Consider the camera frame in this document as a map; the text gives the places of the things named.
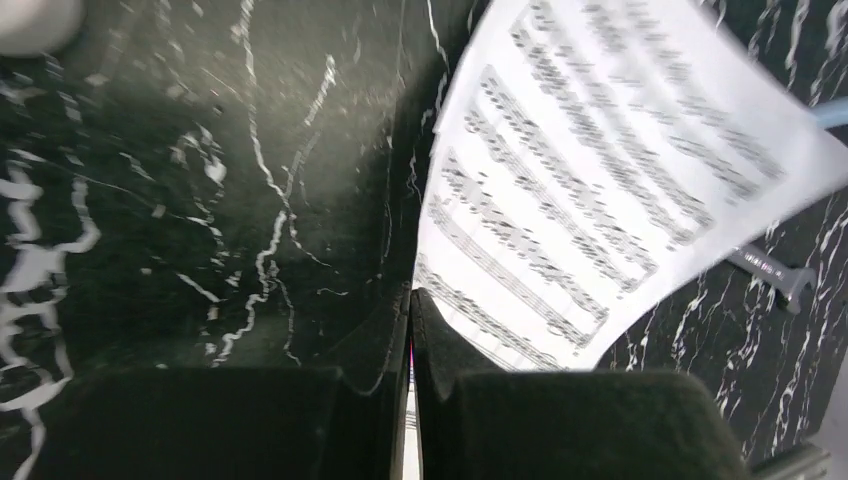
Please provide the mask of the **sheet music page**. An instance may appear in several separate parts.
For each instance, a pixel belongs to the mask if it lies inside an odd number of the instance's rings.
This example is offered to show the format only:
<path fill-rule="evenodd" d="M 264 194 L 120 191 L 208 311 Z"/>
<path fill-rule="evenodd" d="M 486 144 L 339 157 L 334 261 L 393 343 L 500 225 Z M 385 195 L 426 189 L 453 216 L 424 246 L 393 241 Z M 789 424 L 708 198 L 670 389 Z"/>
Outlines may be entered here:
<path fill-rule="evenodd" d="M 842 188 L 847 149 L 696 1 L 494 1 L 435 129 L 413 283 L 501 364 L 589 369 Z"/>

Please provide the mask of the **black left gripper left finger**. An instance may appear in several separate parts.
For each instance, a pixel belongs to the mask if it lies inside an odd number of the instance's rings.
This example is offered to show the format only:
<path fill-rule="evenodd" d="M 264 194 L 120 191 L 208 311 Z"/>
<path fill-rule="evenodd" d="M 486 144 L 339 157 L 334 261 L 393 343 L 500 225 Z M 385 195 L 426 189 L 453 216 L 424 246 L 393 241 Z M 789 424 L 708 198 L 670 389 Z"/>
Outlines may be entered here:
<path fill-rule="evenodd" d="M 74 387 L 35 479 L 399 479 L 410 286 L 309 366 L 138 368 Z"/>

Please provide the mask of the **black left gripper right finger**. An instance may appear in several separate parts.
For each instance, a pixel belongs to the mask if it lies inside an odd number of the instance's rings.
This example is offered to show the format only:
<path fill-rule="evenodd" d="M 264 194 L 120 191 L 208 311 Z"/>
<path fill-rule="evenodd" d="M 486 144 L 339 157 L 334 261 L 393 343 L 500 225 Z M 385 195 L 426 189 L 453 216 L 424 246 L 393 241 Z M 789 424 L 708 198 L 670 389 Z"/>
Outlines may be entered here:
<path fill-rule="evenodd" d="M 410 304 L 426 479 L 746 479 L 704 386 L 674 371 L 507 371 Z"/>

